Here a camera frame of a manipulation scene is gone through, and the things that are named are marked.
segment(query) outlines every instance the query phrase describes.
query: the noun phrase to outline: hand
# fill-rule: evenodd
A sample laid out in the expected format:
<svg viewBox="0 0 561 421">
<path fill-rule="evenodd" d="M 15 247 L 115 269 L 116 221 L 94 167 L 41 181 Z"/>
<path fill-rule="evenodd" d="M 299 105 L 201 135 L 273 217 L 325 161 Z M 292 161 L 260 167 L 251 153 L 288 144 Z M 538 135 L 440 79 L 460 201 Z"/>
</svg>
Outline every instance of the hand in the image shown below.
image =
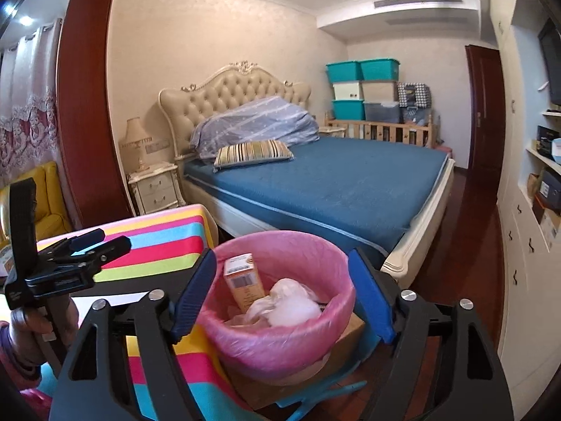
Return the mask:
<svg viewBox="0 0 561 421">
<path fill-rule="evenodd" d="M 78 308 L 72 299 L 66 311 L 67 324 L 61 330 L 62 341 L 69 346 L 78 332 Z M 51 324 L 36 309 L 16 309 L 12 312 L 9 324 L 9 338 L 12 351 L 20 364 L 27 367 L 43 365 L 47 360 L 37 344 L 34 333 L 49 334 L 53 331 Z"/>
</svg>

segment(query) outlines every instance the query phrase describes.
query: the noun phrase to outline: ceiling light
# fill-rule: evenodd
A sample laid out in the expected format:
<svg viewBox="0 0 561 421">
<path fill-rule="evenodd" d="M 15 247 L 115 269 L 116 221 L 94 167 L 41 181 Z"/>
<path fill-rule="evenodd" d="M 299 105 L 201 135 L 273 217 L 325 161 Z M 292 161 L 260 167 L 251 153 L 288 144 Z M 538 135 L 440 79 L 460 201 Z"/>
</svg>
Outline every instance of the ceiling light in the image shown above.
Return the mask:
<svg viewBox="0 0 561 421">
<path fill-rule="evenodd" d="M 20 24 L 22 24 L 25 27 L 29 27 L 32 23 L 33 23 L 33 19 L 28 15 L 25 15 L 20 19 Z"/>
<path fill-rule="evenodd" d="M 14 6 L 12 6 L 12 5 L 10 5 L 10 4 L 7 4 L 6 6 L 4 6 L 4 12 L 5 12 L 7 15 L 16 15 L 17 11 L 18 11 L 18 10 L 17 10 Z"/>
</svg>

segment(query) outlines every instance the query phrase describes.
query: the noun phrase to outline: dark wood floor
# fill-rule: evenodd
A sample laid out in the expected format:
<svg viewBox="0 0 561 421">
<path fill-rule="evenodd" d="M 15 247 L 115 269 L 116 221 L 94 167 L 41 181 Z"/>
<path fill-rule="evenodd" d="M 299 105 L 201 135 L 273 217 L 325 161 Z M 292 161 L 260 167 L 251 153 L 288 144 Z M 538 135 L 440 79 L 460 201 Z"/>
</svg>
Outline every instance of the dark wood floor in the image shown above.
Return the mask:
<svg viewBox="0 0 561 421">
<path fill-rule="evenodd" d="M 442 226 L 411 289 L 431 302 L 454 303 L 469 298 L 495 345 L 498 344 L 503 311 L 504 266 L 494 181 L 478 180 L 456 172 Z M 422 413 L 437 356 L 438 339 L 429 339 L 407 419 Z M 390 359 L 389 347 L 379 346 L 374 355 L 347 381 L 367 380 L 353 395 L 331 399 L 316 406 L 305 421 L 356 421 L 375 391 L 377 375 Z M 269 406 L 259 413 L 271 421 L 284 421 L 296 407 Z"/>
</svg>

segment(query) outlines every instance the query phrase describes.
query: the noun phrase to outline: bolt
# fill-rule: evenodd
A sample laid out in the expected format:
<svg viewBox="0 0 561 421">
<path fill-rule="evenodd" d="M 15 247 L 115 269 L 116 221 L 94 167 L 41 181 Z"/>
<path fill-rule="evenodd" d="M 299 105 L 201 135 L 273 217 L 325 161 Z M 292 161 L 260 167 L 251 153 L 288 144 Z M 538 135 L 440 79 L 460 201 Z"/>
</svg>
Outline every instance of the bolt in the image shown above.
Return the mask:
<svg viewBox="0 0 561 421">
<path fill-rule="evenodd" d="M 404 299 L 406 301 L 412 302 L 415 299 L 417 299 L 417 293 L 414 292 L 414 291 L 411 291 L 410 289 L 404 289 L 401 292 L 401 297 L 402 297 L 402 299 Z"/>
<path fill-rule="evenodd" d="M 165 296 L 163 289 L 154 289 L 148 293 L 148 299 L 151 301 L 159 301 Z"/>
<path fill-rule="evenodd" d="M 106 307 L 107 301 L 105 299 L 97 299 L 96 302 L 92 304 L 92 309 L 102 310 Z"/>
<path fill-rule="evenodd" d="M 473 302 L 469 299 L 462 299 L 459 302 L 459 306 L 464 310 L 471 310 L 473 309 Z"/>
</svg>

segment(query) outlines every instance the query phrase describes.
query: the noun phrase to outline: cream bed frame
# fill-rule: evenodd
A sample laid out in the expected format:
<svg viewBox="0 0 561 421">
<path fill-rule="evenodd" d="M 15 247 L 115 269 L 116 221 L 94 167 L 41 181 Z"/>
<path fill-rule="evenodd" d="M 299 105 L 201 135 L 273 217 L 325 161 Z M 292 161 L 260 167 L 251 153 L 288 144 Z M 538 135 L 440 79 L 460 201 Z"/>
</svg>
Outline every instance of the cream bed frame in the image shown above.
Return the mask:
<svg viewBox="0 0 561 421">
<path fill-rule="evenodd" d="M 307 84 L 281 82 L 256 64 L 242 61 L 220 69 L 200 86 L 192 84 L 181 89 L 163 89 L 158 97 L 158 105 L 168 120 L 172 131 L 175 161 L 180 166 L 180 172 L 183 172 L 182 164 L 194 158 L 189 142 L 191 134 L 204 119 L 254 99 L 272 95 L 279 95 L 287 101 L 307 108 L 310 94 L 311 88 Z M 423 209 L 412 221 L 410 230 L 402 237 L 382 267 L 382 270 L 395 278 L 402 288 L 407 288 L 413 283 L 440 226 L 452 188 L 453 168 L 454 160 L 449 159 Z M 218 226 L 232 236 L 275 229 L 217 200 L 202 188 L 185 180 L 183 176 L 181 178 L 186 200 L 203 204 Z"/>
</svg>

